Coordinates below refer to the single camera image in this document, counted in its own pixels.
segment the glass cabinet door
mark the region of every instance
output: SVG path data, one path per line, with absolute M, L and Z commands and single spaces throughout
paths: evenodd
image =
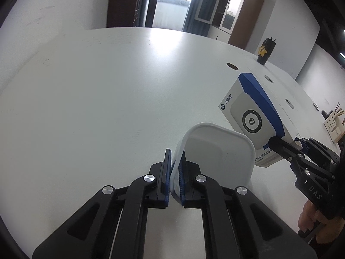
M 243 0 L 229 0 L 223 18 L 220 22 L 220 29 L 231 34 L 236 23 L 237 16 L 241 10 Z
M 219 0 L 199 0 L 194 19 L 212 24 L 218 3 Z

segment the finger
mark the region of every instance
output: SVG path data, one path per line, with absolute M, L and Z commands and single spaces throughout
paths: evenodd
M 304 214 L 308 215 L 310 218 L 314 218 L 315 212 L 317 211 L 315 205 L 308 200 L 304 206 L 303 206 L 303 212 Z
M 328 220 L 322 213 L 320 210 L 316 211 L 313 219 L 319 221 L 322 224 L 328 224 L 330 222 L 330 220 Z
M 298 227 L 303 231 L 306 232 L 307 229 L 310 231 L 314 227 L 314 221 L 313 219 L 307 215 L 306 213 L 302 212 L 299 219 L 298 219 Z

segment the product box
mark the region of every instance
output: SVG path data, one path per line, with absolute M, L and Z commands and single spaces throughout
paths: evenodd
M 245 134 L 255 147 L 255 165 L 268 167 L 282 159 L 268 146 L 268 140 L 277 136 L 295 144 L 298 131 L 282 106 L 263 84 L 251 73 L 241 73 L 219 104 L 234 130 Z

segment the human hand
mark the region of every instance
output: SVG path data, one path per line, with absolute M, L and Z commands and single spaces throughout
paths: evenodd
M 339 236 L 345 224 L 345 220 L 339 216 L 334 217 L 332 220 L 328 220 L 316 209 L 315 205 L 308 200 L 303 206 L 303 211 L 298 220 L 298 227 L 303 232 L 307 229 L 311 231 L 315 221 L 325 224 L 325 227 L 316 234 L 316 241 L 319 244 L 326 244 L 334 241 Z

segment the star figurine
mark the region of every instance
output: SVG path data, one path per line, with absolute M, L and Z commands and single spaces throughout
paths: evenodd
M 259 48 L 259 52 L 258 53 L 263 57 L 264 54 L 267 53 L 267 51 L 265 50 L 265 46 L 261 46 Z

